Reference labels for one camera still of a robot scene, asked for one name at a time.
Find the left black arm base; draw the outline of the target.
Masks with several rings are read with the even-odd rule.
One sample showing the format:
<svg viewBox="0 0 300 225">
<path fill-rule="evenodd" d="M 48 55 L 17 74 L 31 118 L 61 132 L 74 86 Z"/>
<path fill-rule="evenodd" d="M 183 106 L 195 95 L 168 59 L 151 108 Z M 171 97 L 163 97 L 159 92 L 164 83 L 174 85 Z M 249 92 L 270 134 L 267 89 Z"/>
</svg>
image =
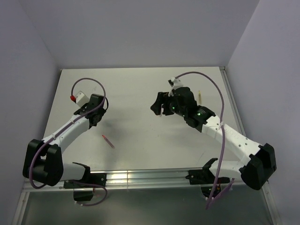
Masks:
<svg viewBox="0 0 300 225">
<path fill-rule="evenodd" d="M 105 188 L 107 173 L 91 173 L 86 180 L 64 181 L 64 189 L 73 189 L 73 199 L 76 204 L 90 207 L 96 206 L 106 200 L 108 191 Z M 104 190 L 105 194 L 101 200 L 91 203 L 97 188 Z"/>
</svg>

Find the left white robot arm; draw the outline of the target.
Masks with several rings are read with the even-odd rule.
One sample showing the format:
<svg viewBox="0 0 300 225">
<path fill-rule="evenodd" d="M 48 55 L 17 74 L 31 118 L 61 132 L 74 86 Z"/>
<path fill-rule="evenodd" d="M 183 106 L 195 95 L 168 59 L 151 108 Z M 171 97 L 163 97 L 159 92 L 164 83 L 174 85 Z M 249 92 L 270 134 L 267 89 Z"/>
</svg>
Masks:
<svg viewBox="0 0 300 225">
<path fill-rule="evenodd" d="M 95 127 L 107 111 L 106 97 L 92 94 L 89 101 L 74 112 L 58 131 L 42 140 L 33 139 L 27 146 L 22 174 L 33 184 L 55 186 L 60 181 L 75 181 L 80 187 L 92 183 L 90 167 L 81 163 L 64 163 L 63 152 L 81 134 Z"/>
</svg>

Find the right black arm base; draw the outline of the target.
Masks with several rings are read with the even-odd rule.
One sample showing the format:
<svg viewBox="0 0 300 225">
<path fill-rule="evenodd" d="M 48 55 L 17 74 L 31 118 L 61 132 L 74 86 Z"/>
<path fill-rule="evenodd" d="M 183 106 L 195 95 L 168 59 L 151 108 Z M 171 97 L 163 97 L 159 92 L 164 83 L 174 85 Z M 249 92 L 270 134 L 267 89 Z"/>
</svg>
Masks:
<svg viewBox="0 0 300 225">
<path fill-rule="evenodd" d="M 189 180 L 190 185 L 213 185 L 215 176 L 208 169 L 199 169 L 189 170 L 185 179 Z M 221 184 L 228 184 L 229 182 L 230 179 L 227 177 L 218 178 L 212 198 L 214 199 L 222 191 Z"/>
</svg>

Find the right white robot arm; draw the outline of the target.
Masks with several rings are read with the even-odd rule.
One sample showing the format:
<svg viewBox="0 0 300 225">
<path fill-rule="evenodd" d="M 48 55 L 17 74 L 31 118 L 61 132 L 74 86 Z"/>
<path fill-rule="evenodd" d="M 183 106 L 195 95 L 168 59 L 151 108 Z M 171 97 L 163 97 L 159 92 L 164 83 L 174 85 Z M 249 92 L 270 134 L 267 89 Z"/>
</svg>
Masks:
<svg viewBox="0 0 300 225">
<path fill-rule="evenodd" d="M 209 108 L 198 105 L 188 87 L 180 87 L 171 92 L 159 92 L 156 101 L 150 107 L 156 115 L 179 115 L 192 128 L 225 145 L 238 161 L 221 163 L 220 159 L 212 160 L 203 171 L 205 181 L 212 183 L 219 176 L 241 179 L 248 187 L 259 190 L 276 171 L 274 148 L 252 141 L 220 121 L 220 118 Z"/>
</svg>

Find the red pen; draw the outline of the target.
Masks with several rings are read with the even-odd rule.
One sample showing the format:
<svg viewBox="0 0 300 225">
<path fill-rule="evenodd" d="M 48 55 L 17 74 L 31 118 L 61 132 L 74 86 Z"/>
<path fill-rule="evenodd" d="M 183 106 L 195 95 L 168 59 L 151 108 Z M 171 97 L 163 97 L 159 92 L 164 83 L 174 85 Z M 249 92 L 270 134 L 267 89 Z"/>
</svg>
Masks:
<svg viewBox="0 0 300 225">
<path fill-rule="evenodd" d="M 112 149 L 115 149 L 115 146 L 109 141 L 109 139 L 105 135 L 102 135 L 102 137 Z"/>
</svg>

